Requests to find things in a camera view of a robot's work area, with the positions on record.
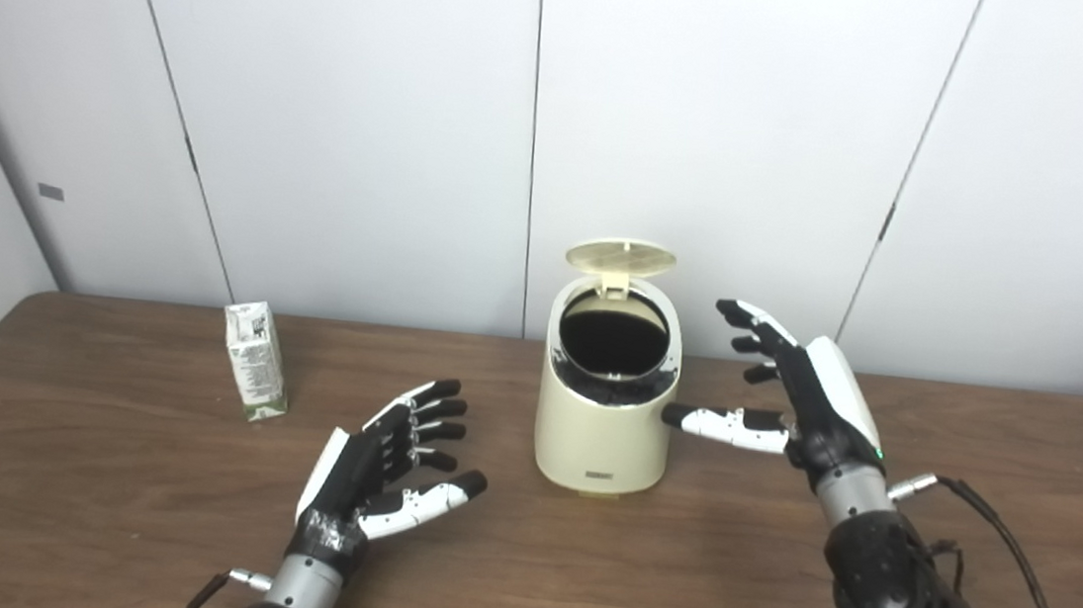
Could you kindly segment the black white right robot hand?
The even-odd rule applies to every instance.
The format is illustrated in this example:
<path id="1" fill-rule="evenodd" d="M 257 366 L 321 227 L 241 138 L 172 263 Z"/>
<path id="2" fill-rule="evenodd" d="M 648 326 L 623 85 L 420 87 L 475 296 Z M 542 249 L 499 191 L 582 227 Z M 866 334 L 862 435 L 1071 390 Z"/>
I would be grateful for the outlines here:
<path id="1" fill-rule="evenodd" d="M 827 336 L 798 342 L 762 308 L 738 299 L 715 307 L 728 325 L 744 329 L 734 337 L 738 352 L 764 354 L 745 371 L 751 384 L 779 381 L 790 400 L 791 417 L 753 408 L 702 408 L 667 403 L 663 423 L 680 432 L 731 448 L 782 454 L 805 473 L 811 487 L 852 469 L 886 478 L 883 449 L 874 417 L 841 348 Z"/>

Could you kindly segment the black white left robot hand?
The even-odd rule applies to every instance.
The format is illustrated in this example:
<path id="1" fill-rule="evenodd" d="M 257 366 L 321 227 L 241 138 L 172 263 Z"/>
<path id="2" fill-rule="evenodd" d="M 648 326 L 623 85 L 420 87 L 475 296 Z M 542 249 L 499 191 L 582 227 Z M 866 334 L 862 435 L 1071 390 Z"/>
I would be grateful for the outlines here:
<path id="1" fill-rule="evenodd" d="M 371 542 L 409 532 L 486 492 L 484 474 L 457 473 L 458 460 L 431 447 L 467 434 L 458 421 L 468 410 L 460 383 L 421 384 L 358 430 L 334 429 L 297 499 L 286 556 L 326 565 L 345 584 Z"/>

